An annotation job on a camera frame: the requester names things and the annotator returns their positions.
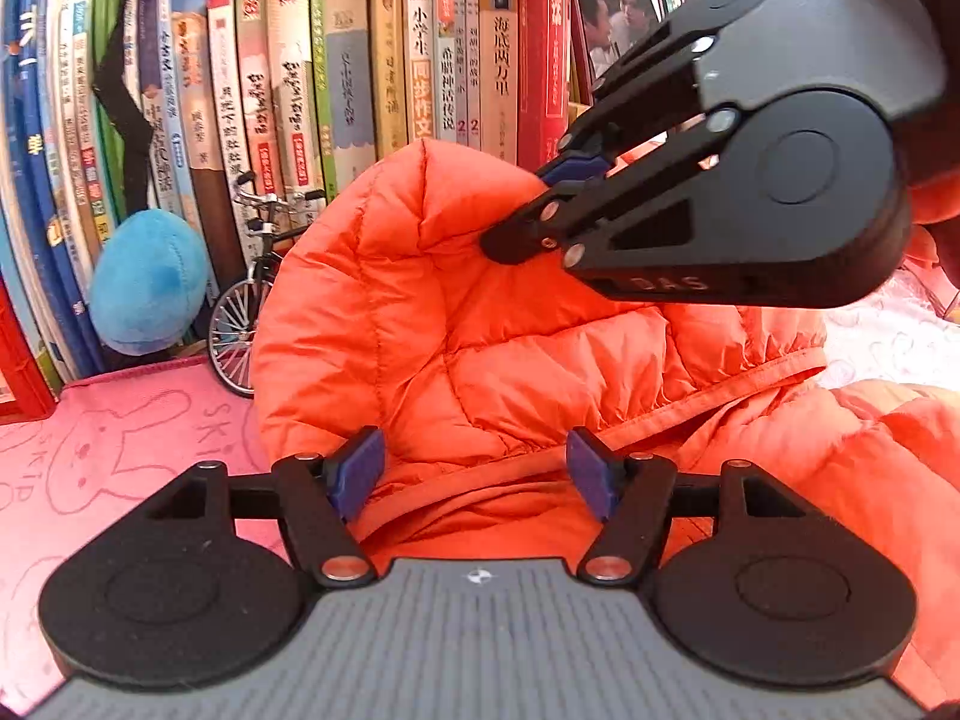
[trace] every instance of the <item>gray textured grip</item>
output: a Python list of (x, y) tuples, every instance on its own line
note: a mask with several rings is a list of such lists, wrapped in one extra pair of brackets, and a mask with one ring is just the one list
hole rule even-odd
[(133, 695), (71, 680), (31, 718), (176, 720), (908, 720), (886, 680), (818, 694), (727, 682), (675, 650), (637, 599), (559, 560), (399, 560), (326, 596), (273, 659), (222, 685)]

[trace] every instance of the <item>toy bicycle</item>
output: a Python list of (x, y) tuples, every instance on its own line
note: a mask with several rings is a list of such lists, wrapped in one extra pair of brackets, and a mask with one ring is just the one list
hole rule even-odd
[(256, 210), (256, 216), (247, 220), (248, 235), (260, 239), (260, 255), (254, 258), (247, 274), (227, 287), (217, 298), (210, 317), (206, 337), (206, 351), (217, 378), (231, 392), (253, 397), (251, 381), (251, 353), (257, 319), (283, 257), (275, 248), (304, 234), (309, 225), (280, 232), (277, 215), (291, 215), (302, 204), (325, 196), (323, 190), (301, 193), (295, 191), (286, 197), (274, 193), (252, 194), (242, 187), (254, 178), (252, 170), (237, 176), (234, 181), (233, 202)]

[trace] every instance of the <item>blue plush toy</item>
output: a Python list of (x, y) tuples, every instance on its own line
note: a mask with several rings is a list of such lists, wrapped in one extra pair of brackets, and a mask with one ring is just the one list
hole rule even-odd
[(104, 245), (90, 285), (90, 319), (103, 342), (139, 357), (171, 346), (200, 312), (208, 278), (203, 239), (184, 220), (133, 214)]

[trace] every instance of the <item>black circular disc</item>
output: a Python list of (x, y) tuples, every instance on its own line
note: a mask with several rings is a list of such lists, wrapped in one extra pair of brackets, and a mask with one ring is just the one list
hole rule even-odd
[(909, 641), (909, 580), (826, 519), (760, 519), (688, 547), (656, 576), (666, 630), (716, 668), (817, 688), (888, 673)]
[(301, 611), (289, 565), (229, 533), (184, 528), (98, 539), (40, 594), (40, 626), (60, 664), (131, 688), (217, 682), (267, 656)]

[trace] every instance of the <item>bicycle handlebar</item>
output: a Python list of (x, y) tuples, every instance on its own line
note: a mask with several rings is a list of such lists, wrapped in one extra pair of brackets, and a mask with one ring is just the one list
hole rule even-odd
[(277, 205), (287, 205), (291, 206), (298, 202), (312, 202), (314, 200), (323, 199), (326, 196), (326, 192), (323, 189), (313, 189), (310, 191), (293, 191), (290, 194), (291, 199), (281, 199), (279, 196), (274, 194), (272, 191), (269, 194), (253, 194), (249, 191), (241, 189), (244, 184), (253, 182), (256, 178), (256, 173), (253, 170), (247, 170), (247, 172), (240, 173), (233, 180), (233, 189), (234, 189), (234, 201), (240, 203), (241, 205), (247, 205), (251, 208), (260, 208), (262, 206), (268, 205), (270, 203), (275, 203)]

